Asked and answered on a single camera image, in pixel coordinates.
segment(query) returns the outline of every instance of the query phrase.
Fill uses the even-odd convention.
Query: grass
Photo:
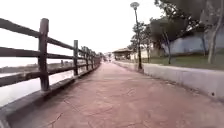
[[[208,56],[203,55],[189,55],[189,56],[176,56],[172,57],[171,64],[168,64],[167,57],[151,58],[150,63],[161,64],[164,66],[177,66],[187,68],[200,68],[200,69],[211,69],[211,70],[224,70],[224,53],[219,53],[215,57],[213,64],[208,64]],[[143,58],[143,63],[148,63],[146,58]]]

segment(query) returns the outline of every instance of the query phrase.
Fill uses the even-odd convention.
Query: railing
[[[87,47],[83,47],[82,50],[78,49],[78,40],[74,41],[74,46],[69,46],[58,40],[48,37],[49,32],[48,19],[44,18],[41,20],[39,32],[4,19],[0,19],[0,28],[20,34],[25,34],[39,39],[38,51],[0,47],[0,57],[36,57],[38,58],[38,68],[39,68],[39,71],[26,72],[12,76],[2,77],[0,78],[0,87],[16,84],[18,82],[27,81],[30,79],[40,78],[41,90],[49,91],[50,75],[73,70],[74,76],[78,76],[79,68],[86,67],[87,71],[91,71],[96,67],[98,67],[100,64],[100,58],[99,56],[96,55],[95,52],[91,51]],[[48,53],[47,52],[48,43],[73,50],[73,56]],[[48,70],[47,59],[73,60],[73,66]],[[84,60],[85,64],[78,64],[78,60]]]

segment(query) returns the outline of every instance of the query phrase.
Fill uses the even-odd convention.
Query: pathway
[[[223,127],[223,104],[108,63],[13,124],[13,128]]]

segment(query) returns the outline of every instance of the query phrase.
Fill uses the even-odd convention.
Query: sky
[[[49,19],[49,36],[63,43],[87,46],[96,52],[112,52],[127,47],[134,34],[133,0],[0,0],[0,16],[19,25],[39,30],[40,20]],[[161,10],[154,0],[140,3],[138,20],[149,23]],[[0,46],[37,50],[38,40],[0,29]],[[72,55],[72,51],[48,44],[49,53]],[[37,59],[0,58],[0,67],[37,63]]]

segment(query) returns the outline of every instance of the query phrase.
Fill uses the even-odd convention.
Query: street lamp
[[[141,57],[141,47],[140,47],[140,30],[139,30],[139,22],[138,22],[138,16],[137,16],[137,8],[138,8],[138,6],[139,6],[138,2],[131,3],[131,7],[135,10],[136,25],[137,25],[138,69],[142,70],[142,57]]]

